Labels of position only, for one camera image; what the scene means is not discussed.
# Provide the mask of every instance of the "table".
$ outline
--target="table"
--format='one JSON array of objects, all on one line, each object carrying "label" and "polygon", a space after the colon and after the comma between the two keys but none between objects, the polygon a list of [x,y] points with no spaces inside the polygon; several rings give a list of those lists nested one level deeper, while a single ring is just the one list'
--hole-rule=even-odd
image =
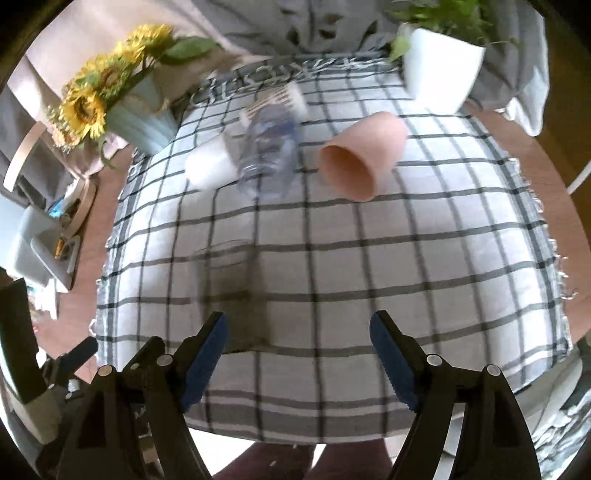
[{"label": "table", "polygon": [[[418,106],[386,62],[348,67],[299,79],[311,121],[281,201],[254,203],[235,185],[199,192],[183,175],[187,153],[233,128],[257,91],[185,110],[173,143],[130,169],[99,284],[99,362],[120,369],[151,335],[173,351],[196,333],[202,320],[191,318],[187,294],[195,250],[232,239],[261,250],[271,346],[222,357],[187,415],[192,427],[300,443],[408,428],[413,415],[369,342],[377,309],[453,365],[498,364],[515,390],[569,349],[556,246],[516,159],[471,116]],[[409,127],[403,159],[385,195],[336,198],[316,150],[375,111]]]}]

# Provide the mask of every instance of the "flower pot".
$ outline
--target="flower pot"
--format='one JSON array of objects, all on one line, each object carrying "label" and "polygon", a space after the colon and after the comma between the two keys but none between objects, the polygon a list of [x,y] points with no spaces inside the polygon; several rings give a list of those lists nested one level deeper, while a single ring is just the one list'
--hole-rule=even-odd
[{"label": "flower pot", "polygon": [[109,109],[106,123],[111,132],[144,153],[154,155],[178,131],[172,112],[163,106],[164,97],[150,74]]},{"label": "flower pot", "polygon": [[410,24],[403,25],[400,34],[411,45],[404,54],[408,94],[432,113],[456,113],[472,90],[486,47]]},{"label": "flower pot", "polygon": [[402,157],[407,135],[406,125],[396,115],[374,113],[320,149],[320,175],[347,200],[367,202],[382,193]]}]

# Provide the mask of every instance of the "metal screw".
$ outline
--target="metal screw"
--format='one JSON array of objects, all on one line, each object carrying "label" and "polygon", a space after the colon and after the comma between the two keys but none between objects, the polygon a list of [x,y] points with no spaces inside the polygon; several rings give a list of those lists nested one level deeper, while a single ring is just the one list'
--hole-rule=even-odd
[{"label": "metal screw", "polygon": [[439,355],[432,353],[427,356],[427,363],[434,367],[439,367],[443,363],[443,359]]},{"label": "metal screw", "polygon": [[486,371],[489,372],[493,377],[498,377],[501,374],[501,369],[496,365],[488,365]]},{"label": "metal screw", "polygon": [[103,365],[102,367],[99,368],[99,375],[101,377],[106,377],[107,375],[110,375],[113,371],[113,367],[110,365]]},{"label": "metal screw", "polygon": [[160,355],[158,357],[158,360],[156,360],[156,363],[161,367],[166,367],[167,365],[170,365],[172,362],[173,356],[169,354]]}]

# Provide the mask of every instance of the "light blue vase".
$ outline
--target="light blue vase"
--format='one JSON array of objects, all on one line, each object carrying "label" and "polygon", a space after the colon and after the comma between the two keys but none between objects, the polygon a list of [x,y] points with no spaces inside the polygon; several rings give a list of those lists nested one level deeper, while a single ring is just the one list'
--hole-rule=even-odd
[{"label": "light blue vase", "polygon": [[160,112],[163,101],[154,76],[149,74],[109,109],[105,117],[108,130],[148,155],[158,153],[178,131],[170,109]]}]

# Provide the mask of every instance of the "white cable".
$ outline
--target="white cable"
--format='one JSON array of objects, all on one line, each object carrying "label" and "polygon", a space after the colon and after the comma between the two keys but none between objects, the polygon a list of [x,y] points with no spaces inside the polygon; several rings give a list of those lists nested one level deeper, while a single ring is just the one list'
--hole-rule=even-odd
[{"label": "white cable", "polygon": [[579,173],[577,178],[575,178],[573,180],[573,182],[566,189],[566,191],[569,193],[569,195],[572,195],[574,193],[574,191],[581,186],[581,184],[587,179],[587,177],[590,174],[591,174],[591,160],[589,160],[589,162],[587,162],[583,171],[581,173]]}]

